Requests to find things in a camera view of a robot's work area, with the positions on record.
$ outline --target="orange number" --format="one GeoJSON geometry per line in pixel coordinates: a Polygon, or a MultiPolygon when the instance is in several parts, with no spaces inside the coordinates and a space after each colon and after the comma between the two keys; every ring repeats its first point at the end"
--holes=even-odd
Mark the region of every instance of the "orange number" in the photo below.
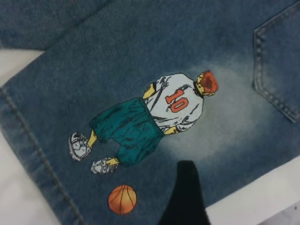
{"type": "MultiPolygon", "coordinates": [[[[168,104],[170,104],[174,99],[180,97],[183,94],[184,94],[184,91],[179,89],[179,90],[176,90],[173,95],[165,97],[165,100],[167,101],[168,104]]],[[[187,107],[187,105],[188,105],[188,99],[185,97],[182,97],[179,100],[173,102],[173,104],[171,105],[171,111],[173,113],[178,113],[180,110],[187,107]]]]}

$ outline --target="shoe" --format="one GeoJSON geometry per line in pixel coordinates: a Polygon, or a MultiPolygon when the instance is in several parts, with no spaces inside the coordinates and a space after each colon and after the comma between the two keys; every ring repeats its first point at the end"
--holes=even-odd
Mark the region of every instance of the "shoe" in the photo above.
{"type": "Polygon", "coordinates": [[[88,139],[81,133],[73,133],[69,138],[70,155],[74,160],[81,161],[90,153],[88,139]]]}
{"type": "Polygon", "coordinates": [[[100,174],[114,172],[117,169],[118,164],[114,164],[114,165],[107,164],[107,161],[110,159],[112,158],[105,158],[98,162],[93,162],[93,165],[90,170],[93,173],[100,173],[100,174]]]}

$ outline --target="seam stitching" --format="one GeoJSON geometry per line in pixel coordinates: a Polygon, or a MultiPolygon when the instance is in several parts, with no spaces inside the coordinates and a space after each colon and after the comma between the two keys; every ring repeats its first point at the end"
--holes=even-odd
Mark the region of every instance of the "seam stitching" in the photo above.
{"type": "Polygon", "coordinates": [[[279,111],[286,115],[292,122],[300,120],[300,112],[294,112],[283,101],[279,100],[274,94],[270,93],[263,86],[263,50],[266,44],[266,28],[282,23],[285,19],[300,13],[300,1],[291,5],[283,12],[274,16],[263,25],[254,30],[254,54],[255,54],[255,69],[254,69],[254,86],[255,89],[271,102],[279,111]]]}
{"type": "Polygon", "coordinates": [[[28,136],[29,140],[32,142],[38,156],[41,158],[44,166],[46,167],[47,171],[49,172],[54,184],[56,185],[56,187],[58,188],[58,190],[62,193],[65,201],[70,205],[73,213],[75,214],[75,216],[78,218],[79,222],[82,225],[86,225],[86,223],[84,222],[83,218],[81,217],[80,213],[77,211],[77,209],[75,208],[75,206],[73,205],[72,201],[70,200],[70,198],[68,197],[67,193],[64,191],[63,187],[61,186],[58,178],[55,176],[54,172],[52,171],[52,168],[50,167],[47,159],[45,158],[45,156],[43,155],[41,148],[38,146],[35,138],[33,135],[30,134],[29,129],[27,128],[25,122],[23,121],[23,119],[21,118],[19,112],[17,111],[17,109],[15,108],[13,102],[9,99],[9,96],[7,93],[5,93],[5,91],[3,90],[3,88],[0,88],[0,93],[3,96],[4,100],[7,102],[9,108],[12,110],[13,114],[16,116],[17,120],[19,121],[21,128],[23,128],[24,133],[28,136]]]}

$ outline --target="black object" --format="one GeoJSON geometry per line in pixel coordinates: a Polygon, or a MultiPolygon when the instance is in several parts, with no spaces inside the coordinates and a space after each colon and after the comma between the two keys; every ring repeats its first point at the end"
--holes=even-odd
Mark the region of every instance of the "black object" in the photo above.
{"type": "Polygon", "coordinates": [[[198,171],[192,161],[177,164],[177,180],[158,225],[210,225],[203,204],[198,171]]]}

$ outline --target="blue denim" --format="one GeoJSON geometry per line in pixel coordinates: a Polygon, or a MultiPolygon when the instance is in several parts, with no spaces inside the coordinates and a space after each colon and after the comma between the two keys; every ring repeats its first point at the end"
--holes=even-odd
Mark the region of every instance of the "blue denim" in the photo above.
{"type": "Polygon", "coordinates": [[[300,154],[299,24],[294,0],[114,1],[1,88],[2,132],[63,224],[157,224],[179,160],[194,161],[209,206],[300,154]],[[90,173],[112,140],[70,158],[70,134],[89,135],[98,113],[163,75],[207,69],[219,91],[201,118],[139,164],[90,173]],[[118,216],[107,199],[124,184],[137,204],[118,216]]]}
{"type": "Polygon", "coordinates": [[[109,0],[1,0],[0,48],[46,50],[109,0]]]}

